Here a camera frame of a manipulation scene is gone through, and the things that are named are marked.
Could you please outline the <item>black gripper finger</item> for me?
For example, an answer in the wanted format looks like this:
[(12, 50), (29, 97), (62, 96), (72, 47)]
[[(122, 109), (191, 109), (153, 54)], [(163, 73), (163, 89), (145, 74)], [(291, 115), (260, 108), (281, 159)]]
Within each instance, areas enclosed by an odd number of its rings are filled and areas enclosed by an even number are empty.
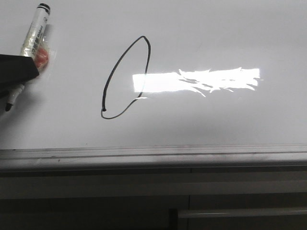
[(14, 85), (36, 78), (39, 71), (31, 57), (0, 55), (0, 98)]

